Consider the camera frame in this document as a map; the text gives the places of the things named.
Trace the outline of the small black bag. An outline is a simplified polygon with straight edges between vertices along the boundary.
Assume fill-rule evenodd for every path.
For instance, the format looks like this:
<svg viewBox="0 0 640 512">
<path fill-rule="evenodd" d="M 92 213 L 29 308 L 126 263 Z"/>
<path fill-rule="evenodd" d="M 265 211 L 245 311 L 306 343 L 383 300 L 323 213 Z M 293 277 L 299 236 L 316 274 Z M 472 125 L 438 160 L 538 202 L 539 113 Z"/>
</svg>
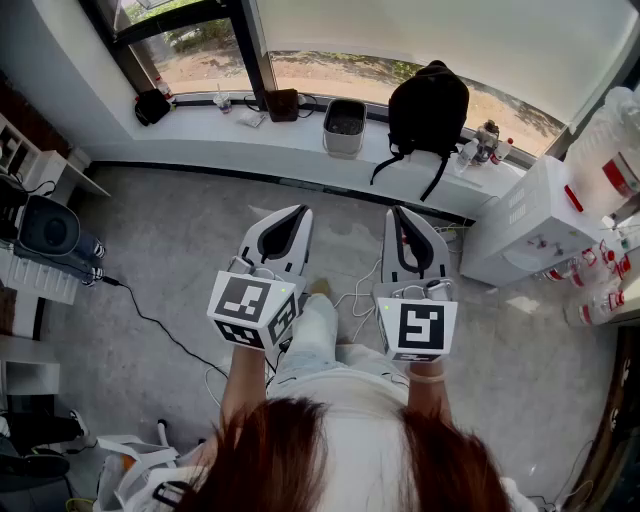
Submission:
<svg viewBox="0 0 640 512">
<path fill-rule="evenodd" d="M 170 112 L 172 104 L 158 89 L 142 92 L 136 97 L 134 114 L 143 126 L 156 124 Z"/>
</svg>

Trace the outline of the large clear water jug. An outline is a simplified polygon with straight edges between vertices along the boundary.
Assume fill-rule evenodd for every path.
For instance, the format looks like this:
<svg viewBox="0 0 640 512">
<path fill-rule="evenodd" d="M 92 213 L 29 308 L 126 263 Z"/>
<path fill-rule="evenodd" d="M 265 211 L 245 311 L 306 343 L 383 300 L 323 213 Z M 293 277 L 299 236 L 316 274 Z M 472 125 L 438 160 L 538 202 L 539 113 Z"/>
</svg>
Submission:
<svg viewBox="0 0 640 512">
<path fill-rule="evenodd" d="M 601 220 L 640 194 L 640 87 L 611 89 L 568 148 L 565 192 L 576 209 Z"/>
</svg>

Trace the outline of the white low cabinet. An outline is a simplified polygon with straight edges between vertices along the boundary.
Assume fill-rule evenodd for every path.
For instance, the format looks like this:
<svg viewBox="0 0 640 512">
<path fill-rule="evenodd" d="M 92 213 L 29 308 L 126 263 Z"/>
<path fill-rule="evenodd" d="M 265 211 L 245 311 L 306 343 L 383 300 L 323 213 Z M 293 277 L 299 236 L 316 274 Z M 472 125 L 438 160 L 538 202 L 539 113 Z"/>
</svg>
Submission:
<svg viewBox="0 0 640 512">
<path fill-rule="evenodd" d="M 60 364 L 46 342 L 0 335 L 0 396 L 56 395 Z"/>
</svg>

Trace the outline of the white slotted rack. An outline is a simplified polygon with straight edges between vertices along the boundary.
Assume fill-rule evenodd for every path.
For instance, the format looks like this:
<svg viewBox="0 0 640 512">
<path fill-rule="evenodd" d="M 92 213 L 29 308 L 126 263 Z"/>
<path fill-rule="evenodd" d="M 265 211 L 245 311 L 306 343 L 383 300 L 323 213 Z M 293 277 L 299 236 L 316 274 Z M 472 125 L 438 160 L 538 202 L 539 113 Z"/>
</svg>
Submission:
<svg viewBox="0 0 640 512">
<path fill-rule="evenodd" d="M 40 298 L 73 305 L 80 281 L 59 269 L 0 248 L 0 283 Z"/>
</svg>

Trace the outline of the dark drinking bottle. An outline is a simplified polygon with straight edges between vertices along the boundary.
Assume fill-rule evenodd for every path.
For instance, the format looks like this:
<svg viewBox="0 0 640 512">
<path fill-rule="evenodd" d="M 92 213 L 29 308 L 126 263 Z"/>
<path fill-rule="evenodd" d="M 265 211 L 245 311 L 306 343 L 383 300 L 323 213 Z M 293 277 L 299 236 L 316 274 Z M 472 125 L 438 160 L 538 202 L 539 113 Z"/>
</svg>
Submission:
<svg viewBox="0 0 640 512">
<path fill-rule="evenodd" d="M 473 157 L 476 165 L 483 165 L 489 160 L 499 144 L 499 136 L 499 126 L 492 119 L 488 119 L 478 127 L 474 134 L 474 138 L 478 141 L 476 154 Z"/>
</svg>

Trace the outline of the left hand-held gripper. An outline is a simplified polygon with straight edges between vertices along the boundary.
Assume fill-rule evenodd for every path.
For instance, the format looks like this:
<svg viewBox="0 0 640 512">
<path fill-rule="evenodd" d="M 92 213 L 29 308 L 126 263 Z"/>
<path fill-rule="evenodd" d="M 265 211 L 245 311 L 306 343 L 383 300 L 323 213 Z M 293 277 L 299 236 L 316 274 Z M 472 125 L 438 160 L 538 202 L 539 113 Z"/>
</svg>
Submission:
<svg viewBox="0 0 640 512">
<path fill-rule="evenodd" d="M 274 351 L 300 314 L 314 216 L 306 205 L 280 209 L 251 226 L 226 271 L 217 273 L 207 317 L 231 344 Z M 266 261 L 274 268 L 257 267 Z"/>
</svg>

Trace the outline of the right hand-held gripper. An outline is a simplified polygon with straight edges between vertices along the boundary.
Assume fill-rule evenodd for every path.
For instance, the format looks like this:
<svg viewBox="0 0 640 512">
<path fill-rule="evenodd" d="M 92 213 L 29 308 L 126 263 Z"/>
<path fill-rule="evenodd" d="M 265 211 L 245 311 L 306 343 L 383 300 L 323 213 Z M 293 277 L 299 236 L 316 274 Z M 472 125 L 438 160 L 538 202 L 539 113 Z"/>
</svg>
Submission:
<svg viewBox="0 0 640 512">
<path fill-rule="evenodd" d="M 422 216 L 393 206 L 385 216 L 381 258 L 383 283 L 374 286 L 373 299 L 385 357 L 395 363 L 433 363 L 447 356 L 458 303 L 454 281 L 445 278 L 444 239 Z M 408 281 L 416 276 L 422 280 Z"/>
</svg>

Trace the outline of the brown pouch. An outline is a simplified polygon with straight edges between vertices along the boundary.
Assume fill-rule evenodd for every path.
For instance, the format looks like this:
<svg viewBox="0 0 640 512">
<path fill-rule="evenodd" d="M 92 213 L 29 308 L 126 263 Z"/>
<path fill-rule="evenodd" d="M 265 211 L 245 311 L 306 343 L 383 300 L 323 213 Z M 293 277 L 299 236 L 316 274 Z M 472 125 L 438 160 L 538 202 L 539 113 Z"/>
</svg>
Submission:
<svg viewBox="0 0 640 512">
<path fill-rule="evenodd" d="M 265 91 L 264 100 L 272 122 L 294 122 L 299 116 L 299 94 L 296 89 Z"/>
</svg>

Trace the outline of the person's left forearm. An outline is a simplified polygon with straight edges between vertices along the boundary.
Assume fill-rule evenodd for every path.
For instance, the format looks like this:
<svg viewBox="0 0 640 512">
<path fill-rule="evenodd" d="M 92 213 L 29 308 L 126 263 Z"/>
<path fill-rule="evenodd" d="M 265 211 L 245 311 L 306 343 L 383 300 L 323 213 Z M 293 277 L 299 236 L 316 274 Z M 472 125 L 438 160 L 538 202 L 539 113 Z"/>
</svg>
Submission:
<svg viewBox="0 0 640 512">
<path fill-rule="evenodd" d="M 245 418 L 266 400 L 266 359 L 262 351 L 235 346 L 221 400 L 220 425 L 236 416 Z"/>
</svg>

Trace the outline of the black window frame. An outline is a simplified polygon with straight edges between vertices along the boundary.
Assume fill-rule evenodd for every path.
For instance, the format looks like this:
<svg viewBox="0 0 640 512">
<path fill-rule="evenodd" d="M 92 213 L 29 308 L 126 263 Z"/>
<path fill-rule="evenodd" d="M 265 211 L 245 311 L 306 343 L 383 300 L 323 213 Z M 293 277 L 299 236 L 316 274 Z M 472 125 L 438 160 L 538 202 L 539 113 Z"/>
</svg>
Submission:
<svg viewBox="0 0 640 512">
<path fill-rule="evenodd" d="M 179 107 L 218 96 L 263 110 L 275 90 L 251 0 L 78 0 L 136 94 L 164 87 Z"/>
</svg>

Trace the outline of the brown wooden cabinet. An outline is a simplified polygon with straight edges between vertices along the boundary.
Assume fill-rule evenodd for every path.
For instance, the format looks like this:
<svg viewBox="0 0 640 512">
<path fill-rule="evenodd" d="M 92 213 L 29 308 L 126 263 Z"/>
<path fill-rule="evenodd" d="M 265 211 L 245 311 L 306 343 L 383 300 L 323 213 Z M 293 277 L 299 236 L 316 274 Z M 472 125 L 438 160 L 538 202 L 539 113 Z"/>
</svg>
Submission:
<svg viewBox="0 0 640 512">
<path fill-rule="evenodd" d="M 609 393 L 565 512 L 640 512 L 640 327 L 621 327 Z"/>
</svg>

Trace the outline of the pack of red label bottles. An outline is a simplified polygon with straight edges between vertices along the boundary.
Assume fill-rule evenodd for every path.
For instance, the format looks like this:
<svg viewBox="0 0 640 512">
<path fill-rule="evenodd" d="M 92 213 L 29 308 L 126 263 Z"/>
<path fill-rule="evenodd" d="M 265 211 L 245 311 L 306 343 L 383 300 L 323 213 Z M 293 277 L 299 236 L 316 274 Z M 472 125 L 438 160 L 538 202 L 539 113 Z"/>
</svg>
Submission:
<svg viewBox="0 0 640 512">
<path fill-rule="evenodd" d="M 534 274 L 540 281 L 570 283 L 576 293 L 563 306 L 566 322 L 591 327 L 610 321 L 625 304 L 623 281 L 631 271 L 626 254 L 604 239 L 577 256 Z"/>
</svg>

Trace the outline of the black backpack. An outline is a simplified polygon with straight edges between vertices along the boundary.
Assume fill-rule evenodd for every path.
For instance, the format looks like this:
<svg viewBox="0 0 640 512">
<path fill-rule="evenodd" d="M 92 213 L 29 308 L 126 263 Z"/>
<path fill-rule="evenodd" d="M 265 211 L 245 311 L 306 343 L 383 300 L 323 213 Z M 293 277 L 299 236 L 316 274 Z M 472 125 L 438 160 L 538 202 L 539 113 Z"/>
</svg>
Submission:
<svg viewBox="0 0 640 512">
<path fill-rule="evenodd" d="M 469 90 L 441 60 L 433 60 L 400 84 L 388 103 L 388 141 L 392 157 L 371 175 L 415 151 L 437 155 L 440 164 L 420 196 L 425 201 L 439 184 L 467 118 Z"/>
</svg>

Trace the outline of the grey black round device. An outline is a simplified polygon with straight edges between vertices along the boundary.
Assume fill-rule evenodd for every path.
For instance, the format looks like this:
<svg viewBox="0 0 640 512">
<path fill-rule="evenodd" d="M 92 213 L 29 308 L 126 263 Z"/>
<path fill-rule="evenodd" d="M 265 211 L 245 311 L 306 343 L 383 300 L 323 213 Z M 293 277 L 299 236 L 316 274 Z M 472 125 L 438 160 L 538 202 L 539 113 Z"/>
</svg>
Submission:
<svg viewBox="0 0 640 512">
<path fill-rule="evenodd" d="M 17 237 L 21 247 L 45 256 L 65 256 L 79 238 L 80 223 L 73 211 L 48 197 L 27 199 Z"/>
</svg>

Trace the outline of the white roller blind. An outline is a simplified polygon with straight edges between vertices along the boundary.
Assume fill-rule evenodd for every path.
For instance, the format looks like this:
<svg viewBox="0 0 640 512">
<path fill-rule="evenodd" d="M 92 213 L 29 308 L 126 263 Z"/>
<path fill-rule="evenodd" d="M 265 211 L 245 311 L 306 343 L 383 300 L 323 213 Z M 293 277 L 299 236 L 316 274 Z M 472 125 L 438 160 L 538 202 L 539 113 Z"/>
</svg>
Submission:
<svg viewBox="0 0 640 512">
<path fill-rule="evenodd" d="M 428 64 L 578 123 L 640 36 L 631 0 L 254 0 L 269 51 Z"/>
</svg>

